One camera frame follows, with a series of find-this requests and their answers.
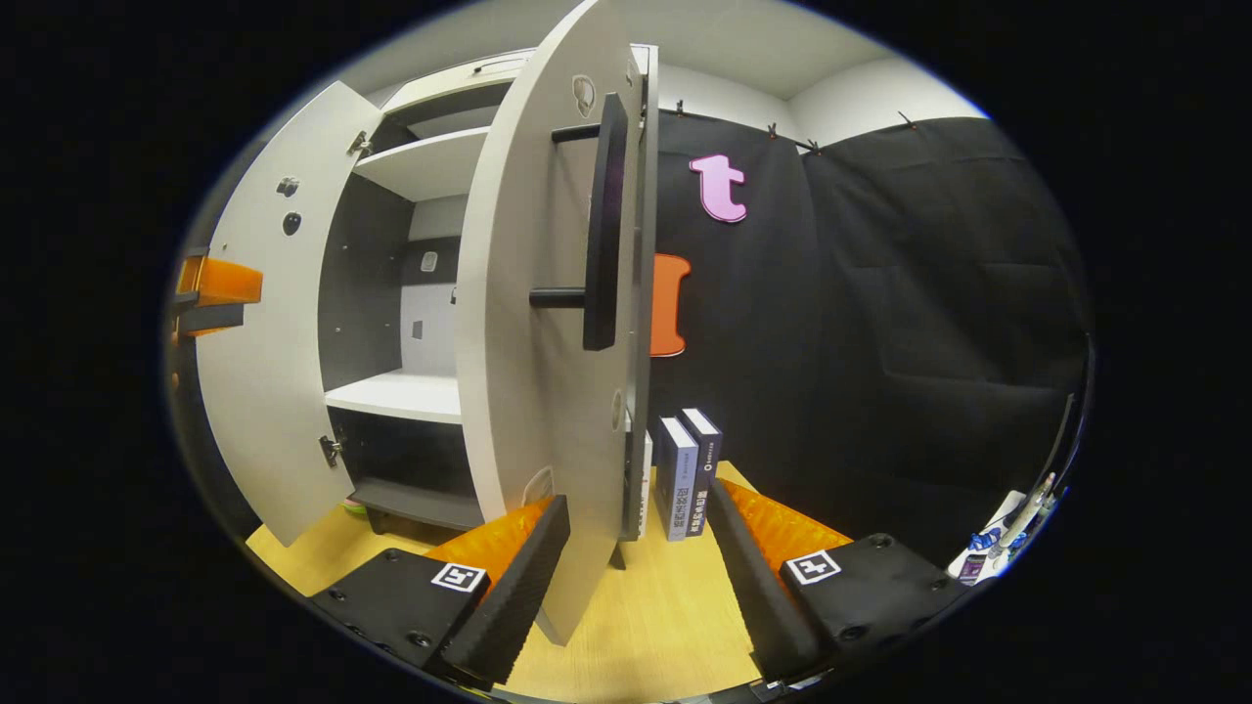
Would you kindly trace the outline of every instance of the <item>white wall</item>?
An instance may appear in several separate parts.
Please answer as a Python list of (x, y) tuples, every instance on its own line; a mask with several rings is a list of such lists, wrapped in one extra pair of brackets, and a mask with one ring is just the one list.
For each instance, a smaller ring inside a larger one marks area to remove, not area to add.
[(908, 59), (866, 61), (823, 79), (788, 101), (801, 142), (826, 145), (890, 125), (934, 118), (985, 118), (973, 103)]
[(679, 100), (682, 100), (682, 109), (687, 113), (730, 120), (761, 130), (770, 123), (777, 123), (780, 135), (803, 142), (786, 101), (760, 90), (665, 63), (661, 64), (660, 88), (660, 106), (665, 110), (674, 110)]

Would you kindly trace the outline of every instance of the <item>wooden floor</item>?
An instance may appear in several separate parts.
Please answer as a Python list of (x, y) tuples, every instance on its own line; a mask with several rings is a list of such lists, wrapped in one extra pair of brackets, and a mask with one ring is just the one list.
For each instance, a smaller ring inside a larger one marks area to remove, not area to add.
[[(751, 487), (730, 462), (719, 463), (717, 476)], [(422, 536), (428, 542), (374, 535), (364, 516), (336, 509), (290, 547), (265, 526), (248, 547), (309, 596), (381, 550), (421, 555), (453, 535), (432, 529)], [(621, 547), (626, 570), (605, 566), (570, 644), (553, 645), (532, 625), (513, 674), (496, 693), (588, 704), (659, 701), (760, 676), (711, 526), (700, 537), (667, 542), (654, 504), (646, 536)]]

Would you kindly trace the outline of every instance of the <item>cabinet handle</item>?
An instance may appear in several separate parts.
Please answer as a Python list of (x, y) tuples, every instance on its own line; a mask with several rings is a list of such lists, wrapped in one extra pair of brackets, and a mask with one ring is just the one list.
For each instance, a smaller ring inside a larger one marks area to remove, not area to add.
[(582, 308), (582, 348), (598, 352), (617, 336), (617, 261), (621, 244), (622, 187), (626, 180), (626, 109), (616, 93), (605, 95), (600, 124), (552, 130), (552, 142), (597, 138), (591, 184), (585, 286), (531, 289), (535, 308)]

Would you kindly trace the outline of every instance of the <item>cabinet door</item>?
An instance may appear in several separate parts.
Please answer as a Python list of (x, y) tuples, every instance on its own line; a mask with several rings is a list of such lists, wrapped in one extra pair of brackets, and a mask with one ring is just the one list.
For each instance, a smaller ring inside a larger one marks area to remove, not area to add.
[[(222, 213), (209, 256), (262, 273), (260, 302), (239, 327), (197, 341), (204, 408), (222, 458), (270, 532), (290, 545), (352, 494), (343, 458), (331, 467), (318, 438), (334, 438), (322, 390), (317, 303), (331, 218), (357, 163), (353, 138), (382, 113), (334, 83), (269, 140)], [(277, 192), (299, 179), (290, 197)], [(287, 234), (288, 213), (300, 218)]]
[[(595, 99), (587, 105), (583, 93), (580, 108), (576, 91), (588, 81)], [(610, 3), (575, 8), (505, 96), (462, 230), (456, 361), (475, 490), (487, 520), (521, 506), (527, 482), (545, 467), (552, 467), (555, 491), (568, 497), (571, 535), (540, 618), (556, 643), (572, 635), (621, 531), (641, 88)], [(557, 144), (552, 132), (600, 123), (611, 93), (626, 125), (625, 163), (607, 178), (622, 199), (620, 241), (603, 259), (617, 266), (616, 334), (607, 348), (587, 351), (582, 308), (535, 308), (530, 294), (585, 284), (590, 292), (595, 282), (588, 220), (596, 172), (603, 170), (598, 143)]]

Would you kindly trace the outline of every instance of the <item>black curtain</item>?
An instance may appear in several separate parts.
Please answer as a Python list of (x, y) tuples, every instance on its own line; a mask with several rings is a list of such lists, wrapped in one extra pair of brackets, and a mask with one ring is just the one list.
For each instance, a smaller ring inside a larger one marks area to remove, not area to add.
[[(813, 203), (795, 145), (735, 123), (661, 113), (656, 251), (691, 262), (679, 294), (686, 351), (656, 357), (650, 431), (660, 416), (699, 407), (724, 432), (722, 457), (766, 492), (772, 472), (796, 475), (820, 370), (823, 304)], [(709, 217), (692, 159), (725, 154), (744, 172), (737, 223)]]
[[(983, 119), (803, 157), (706, 118), (662, 114), (660, 138), (657, 252), (692, 273), (652, 415), (707, 407), (764, 494), (945, 565), (1029, 489), (1080, 383), (1085, 293), (1047, 188)], [(745, 173), (732, 225), (687, 168), (716, 153)]]

